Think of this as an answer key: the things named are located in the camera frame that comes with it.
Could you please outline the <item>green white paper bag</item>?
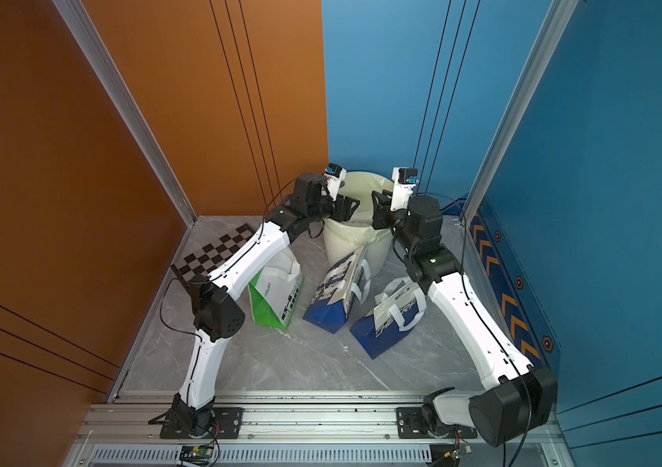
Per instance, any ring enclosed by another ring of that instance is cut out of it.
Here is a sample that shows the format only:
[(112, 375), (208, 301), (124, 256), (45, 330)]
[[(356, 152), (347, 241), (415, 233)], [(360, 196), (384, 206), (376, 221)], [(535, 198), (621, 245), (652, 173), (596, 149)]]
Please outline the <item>green white paper bag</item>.
[(305, 276), (290, 248), (280, 251), (249, 282), (253, 322), (286, 330), (295, 311)]

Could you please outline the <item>green circuit board right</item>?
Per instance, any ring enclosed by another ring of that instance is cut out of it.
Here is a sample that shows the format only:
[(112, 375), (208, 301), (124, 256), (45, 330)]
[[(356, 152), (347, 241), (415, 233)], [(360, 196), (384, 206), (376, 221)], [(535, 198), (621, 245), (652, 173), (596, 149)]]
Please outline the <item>green circuit board right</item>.
[(451, 451), (451, 457), (461, 459), (466, 455), (471, 455), (473, 453), (473, 448), (471, 445), (466, 444), (465, 446), (457, 447)]

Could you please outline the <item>aluminium corner post right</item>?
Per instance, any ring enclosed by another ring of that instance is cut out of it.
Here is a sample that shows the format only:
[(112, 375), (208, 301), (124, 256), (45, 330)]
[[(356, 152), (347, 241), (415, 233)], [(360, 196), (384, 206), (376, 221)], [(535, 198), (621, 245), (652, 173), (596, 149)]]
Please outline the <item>aluminium corner post right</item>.
[(577, 0), (555, 0), (549, 6), (465, 201), (460, 217), (465, 229), (485, 198), (577, 4)]

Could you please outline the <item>green circuit board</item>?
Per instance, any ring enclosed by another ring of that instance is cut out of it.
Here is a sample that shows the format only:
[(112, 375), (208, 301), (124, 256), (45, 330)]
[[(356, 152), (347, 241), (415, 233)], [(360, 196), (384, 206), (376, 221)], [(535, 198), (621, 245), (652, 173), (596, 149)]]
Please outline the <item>green circuit board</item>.
[(212, 465), (215, 455), (214, 445), (184, 446), (178, 457), (180, 466), (208, 467)]
[(471, 455), (473, 453), (473, 448), (471, 445), (466, 444), (465, 446), (457, 447), (451, 451), (451, 457), (461, 459), (466, 455)]

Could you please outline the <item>green circuit board left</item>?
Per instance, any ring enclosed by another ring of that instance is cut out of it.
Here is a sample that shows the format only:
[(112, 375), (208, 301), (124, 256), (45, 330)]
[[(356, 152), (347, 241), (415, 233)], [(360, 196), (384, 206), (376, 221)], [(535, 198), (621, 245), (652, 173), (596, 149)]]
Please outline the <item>green circuit board left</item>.
[(184, 446), (178, 457), (180, 466), (208, 467), (212, 465), (215, 455), (214, 445)]

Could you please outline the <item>blue white bag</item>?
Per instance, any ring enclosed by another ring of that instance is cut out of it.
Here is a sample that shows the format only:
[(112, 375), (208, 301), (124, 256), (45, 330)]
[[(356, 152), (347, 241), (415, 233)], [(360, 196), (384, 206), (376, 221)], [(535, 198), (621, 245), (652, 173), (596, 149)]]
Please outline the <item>blue white bag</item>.
[(420, 285), (408, 276), (391, 280), (375, 301), (375, 307), (350, 327), (350, 332), (371, 359), (406, 338), (428, 308)]
[(364, 303), (371, 289), (371, 269), (366, 247), (339, 260), (323, 278), (303, 319), (335, 334), (342, 329), (355, 303)]

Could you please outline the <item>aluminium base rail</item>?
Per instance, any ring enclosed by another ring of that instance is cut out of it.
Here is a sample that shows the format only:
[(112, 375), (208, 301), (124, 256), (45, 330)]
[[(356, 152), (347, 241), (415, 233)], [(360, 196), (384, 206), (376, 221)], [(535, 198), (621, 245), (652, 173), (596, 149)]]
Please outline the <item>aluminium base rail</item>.
[[(422, 390), (222, 391), (214, 410), (217, 436), (162, 439), (149, 420), (166, 412), (171, 395), (126, 391), (89, 408), (66, 466), (180, 466), (184, 446), (214, 445), (210, 466), (571, 466), (555, 420), (492, 448), (468, 432), (432, 439), (414, 432)], [(451, 451), (471, 445), (461, 459)]]

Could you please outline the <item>pale green trash bin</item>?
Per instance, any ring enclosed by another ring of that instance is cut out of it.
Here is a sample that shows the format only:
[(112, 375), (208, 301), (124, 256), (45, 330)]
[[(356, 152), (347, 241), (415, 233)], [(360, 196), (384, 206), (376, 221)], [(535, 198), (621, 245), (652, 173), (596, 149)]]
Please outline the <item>pale green trash bin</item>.
[(376, 173), (358, 171), (346, 175), (339, 195), (354, 198), (360, 205), (349, 221), (327, 219), (324, 222), (322, 235), (330, 266), (364, 247), (371, 276), (377, 276), (383, 270), (391, 251), (393, 235), (390, 231), (372, 227), (372, 193), (392, 191), (393, 186), (393, 181)]

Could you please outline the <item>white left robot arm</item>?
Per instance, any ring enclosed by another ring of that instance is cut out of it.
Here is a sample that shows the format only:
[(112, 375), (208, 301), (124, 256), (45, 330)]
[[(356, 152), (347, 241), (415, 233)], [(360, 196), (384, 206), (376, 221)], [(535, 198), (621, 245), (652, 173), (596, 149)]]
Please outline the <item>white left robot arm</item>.
[(346, 175), (346, 169), (334, 163), (322, 175), (301, 174), (294, 180), (293, 192), (269, 209), (261, 227), (226, 263), (201, 281), (177, 276), (191, 299), (195, 341), (184, 383), (171, 407), (149, 420), (161, 426), (162, 439), (217, 436), (216, 380), (227, 344), (245, 323), (238, 299), (259, 270), (311, 224), (328, 218), (350, 220), (359, 201), (339, 193)]

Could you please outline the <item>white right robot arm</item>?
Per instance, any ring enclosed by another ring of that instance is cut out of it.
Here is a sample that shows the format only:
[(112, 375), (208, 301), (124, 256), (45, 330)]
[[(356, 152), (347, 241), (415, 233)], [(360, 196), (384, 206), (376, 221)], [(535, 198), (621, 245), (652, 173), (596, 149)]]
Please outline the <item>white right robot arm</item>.
[(446, 316), (484, 387), (475, 396), (453, 389), (426, 396), (426, 433), (445, 437), (460, 427), (473, 428), (492, 447), (525, 440), (549, 420), (558, 393), (554, 373), (533, 365), (478, 300), (463, 262), (442, 242), (443, 215), (434, 198), (416, 195), (404, 207), (395, 206), (391, 192), (371, 198), (373, 228), (392, 232), (403, 247), (408, 276)]

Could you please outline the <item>black white chessboard box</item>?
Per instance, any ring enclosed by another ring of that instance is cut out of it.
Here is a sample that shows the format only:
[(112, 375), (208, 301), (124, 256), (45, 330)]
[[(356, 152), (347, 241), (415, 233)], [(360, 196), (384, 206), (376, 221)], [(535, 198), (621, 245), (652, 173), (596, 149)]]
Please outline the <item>black white chessboard box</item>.
[(171, 270), (183, 283), (205, 282), (213, 270), (232, 258), (254, 234), (255, 229), (243, 223), (187, 253), (171, 264)]

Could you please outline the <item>aluminium corner post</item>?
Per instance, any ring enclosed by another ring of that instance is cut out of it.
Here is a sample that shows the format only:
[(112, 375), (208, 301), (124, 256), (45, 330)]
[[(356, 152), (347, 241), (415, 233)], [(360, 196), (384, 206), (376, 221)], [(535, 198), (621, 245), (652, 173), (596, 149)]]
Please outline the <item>aluminium corner post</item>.
[(185, 225), (193, 227), (196, 211), (178, 181), (154, 132), (81, 1), (55, 0), (54, 6), (95, 72), (130, 134), (165, 189)]
[(577, 4), (577, 0), (555, 0), (549, 6), (465, 201), (460, 217), (465, 229), (485, 198)]

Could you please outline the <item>aluminium corner post left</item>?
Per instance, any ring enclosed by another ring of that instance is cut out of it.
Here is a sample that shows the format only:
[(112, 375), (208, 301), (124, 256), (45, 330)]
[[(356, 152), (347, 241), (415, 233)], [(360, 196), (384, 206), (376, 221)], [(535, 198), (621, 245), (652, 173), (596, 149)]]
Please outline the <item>aluminium corner post left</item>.
[(193, 227), (196, 211), (178, 181), (154, 132), (81, 1), (55, 0), (54, 6), (95, 72), (130, 134), (165, 189), (185, 225)]

